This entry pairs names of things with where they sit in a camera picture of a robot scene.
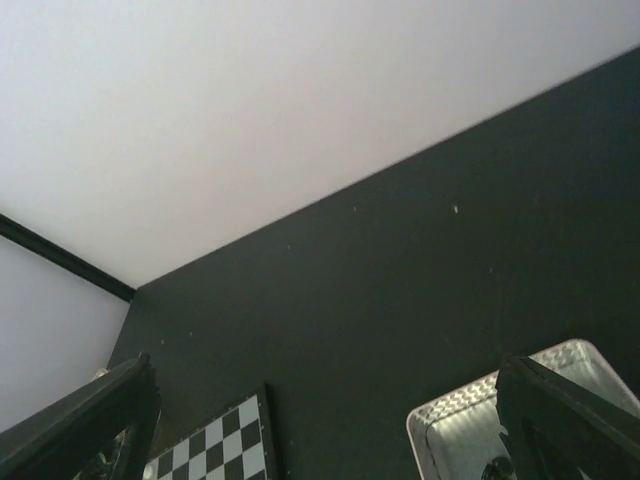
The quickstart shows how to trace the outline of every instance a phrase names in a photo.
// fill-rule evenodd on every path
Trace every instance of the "checkered pattern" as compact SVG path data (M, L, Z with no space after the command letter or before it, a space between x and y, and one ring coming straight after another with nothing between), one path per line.
M272 480L267 475L265 419L252 395L145 469L149 480Z

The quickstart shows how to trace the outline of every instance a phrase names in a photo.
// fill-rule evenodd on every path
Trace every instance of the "metal tray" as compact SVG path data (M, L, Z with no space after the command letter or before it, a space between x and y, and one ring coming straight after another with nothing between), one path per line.
M640 417L640 402L591 343L569 340L531 358ZM507 454L498 437L497 378L496 371L409 414L407 432L423 479L479 480L487 463Z

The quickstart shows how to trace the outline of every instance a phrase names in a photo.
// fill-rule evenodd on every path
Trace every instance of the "chessboard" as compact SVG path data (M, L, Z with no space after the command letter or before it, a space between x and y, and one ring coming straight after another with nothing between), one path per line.
M265 387L151 460L145 480L277 480Z

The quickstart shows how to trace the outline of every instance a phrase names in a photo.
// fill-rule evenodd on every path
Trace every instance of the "black surface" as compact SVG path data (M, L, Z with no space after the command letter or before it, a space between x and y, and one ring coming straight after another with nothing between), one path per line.
M139 289L112 362L151 352L158 448L266 381L291 478L418 478L412 408L572 337L640 392L639 80L636 50Z
M130 302L133 298L135 293L133 288L2 214L0 214L0 236L75 273L125 302Z

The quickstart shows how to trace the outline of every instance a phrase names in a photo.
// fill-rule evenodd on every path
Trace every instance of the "white panel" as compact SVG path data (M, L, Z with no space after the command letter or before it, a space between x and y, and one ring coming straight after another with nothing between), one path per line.
M0 237L0 431L106 366L128 308Z
M0 211L138 286L640 43L637 0L0 3Z

